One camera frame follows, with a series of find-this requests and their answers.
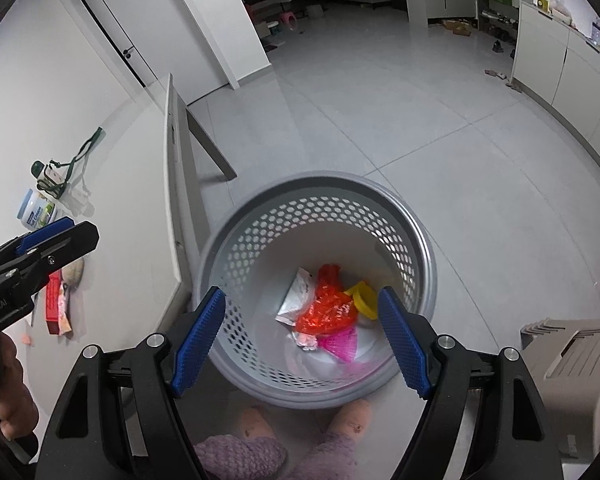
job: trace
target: finger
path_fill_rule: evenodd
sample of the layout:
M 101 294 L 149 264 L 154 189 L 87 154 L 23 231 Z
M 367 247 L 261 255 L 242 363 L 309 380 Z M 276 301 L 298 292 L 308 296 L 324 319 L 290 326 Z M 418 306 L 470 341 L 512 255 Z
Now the finger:
M 15 412 L 9 420 L 0 423 L 0 430 L 8 440 L 26 436 L 36 429 L 40 415 L 36 405 L 31 401 Z
M 13 340 L 5 333 L 0 333 L 0 355 L 4 366 L 12 366 L 18 359 L 16 358 L 18 350 Z
M 29 390 L 22 383 L 22 366 L 5 368 L 0 382 L 0 420 L 8 420 L 30 398 Z

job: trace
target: cardboard box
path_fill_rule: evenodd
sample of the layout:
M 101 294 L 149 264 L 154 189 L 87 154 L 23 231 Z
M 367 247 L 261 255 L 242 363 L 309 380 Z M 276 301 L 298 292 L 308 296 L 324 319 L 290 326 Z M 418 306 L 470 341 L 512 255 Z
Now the cardboard box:
M 262 38 L 266 38 L 267 36 L 271 35 L 271 32 L 269 31 L 269 27 L 267 27 L 267 22 L 260 22 L 257 25 L 253 25 L 256 29 L 256 32 L 258 33 L 258 37 L 260 39 Z
M 463 23 L 462 25 L 459 25 L 459 27 L 456 27 L 454 29 L 454 34 L 456 36 L 470 36 L 471 35 L 471 30 L 469 29 L 468 25 L 466 25 L 465 23 Z
M 454 30 L 455 28 L 458 28 L 459 25 L 464 25 L 464 22 L 458 20 L 442 20 L 442 24 L 445 26 L 446 30 Z

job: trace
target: green lanyard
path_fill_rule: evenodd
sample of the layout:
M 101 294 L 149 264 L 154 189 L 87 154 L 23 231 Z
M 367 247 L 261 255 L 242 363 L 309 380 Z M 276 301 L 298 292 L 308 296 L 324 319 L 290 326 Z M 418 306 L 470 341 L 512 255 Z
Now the green lanyard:
M 98 139 L 100 138 L 103 131 L 104 130 L 102 128 L 98 128 L 95 131 L 95 133 L 91 137 L 89 137 L 89 139 L 85 140 L 84 144 L 80 147 L 80 150 L 78 150 L 77 155 L 71 159 L 71 162 L 68 162 L 67 164 L 60 164 L 59 162 L 56 162 L 53 159 L 51 159 L 49 161 L 50 166 L 54 166 L 55 168 L 67 168 L 66 174 L 64 176 L 64 182 L 61 184 L 54 184 L 53 186 L 48 186 L 47 184 L 43 185 L 41 182 L 38 182 L 38 189 L 40 191 L 46 191 L 52 196 L 60 198 L 62 196 L 62 193 L 64 193 L 64 190 L 66 189 L 66 186 L 69 183 L 69 179 L 71 178 L 74 172 L 75 163 L 80 162 L 85 156 L 87 156 L 87 154 L 91 151 L 96 142 L 98 142 Z

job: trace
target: white plastic jar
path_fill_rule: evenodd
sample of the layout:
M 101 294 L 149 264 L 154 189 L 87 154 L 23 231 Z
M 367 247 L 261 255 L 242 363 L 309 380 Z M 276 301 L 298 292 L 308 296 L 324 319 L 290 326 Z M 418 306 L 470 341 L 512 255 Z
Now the white plastic jar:
M 29 231 L 35 231 L 53 222 L 56 214 L 56 205 L 51 200 L 29 189 L 18 211 L 18 218 Z

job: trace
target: metal screw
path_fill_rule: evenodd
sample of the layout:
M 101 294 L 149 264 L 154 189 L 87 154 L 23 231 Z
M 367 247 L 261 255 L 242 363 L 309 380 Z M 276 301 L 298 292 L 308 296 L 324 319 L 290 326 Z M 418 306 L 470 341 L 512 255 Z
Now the metal screw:
M 506 357 L 509 361 L 517 361 L 520 359 L 520 354 L 515 348 L 505 348 L 504 357 Z
M 160 346 L 162 343 L 164 343 L 164 336 L 162 334 L 151 334 L 147 338 L 146 343 L 151 348 L 156 348 L 156 347 Z
M 441 335 L 438 338 L 438 344 L 446 350 L 451 350 L 454 346 L 456 346 L 456 340 L 449 335 Z
M 89 345 L 82 351 L 82 357 L 86 357 L 87 359 L 91 359 L 92 357 L 96 357 L 98 353 L 98 347 L 96 345 Z

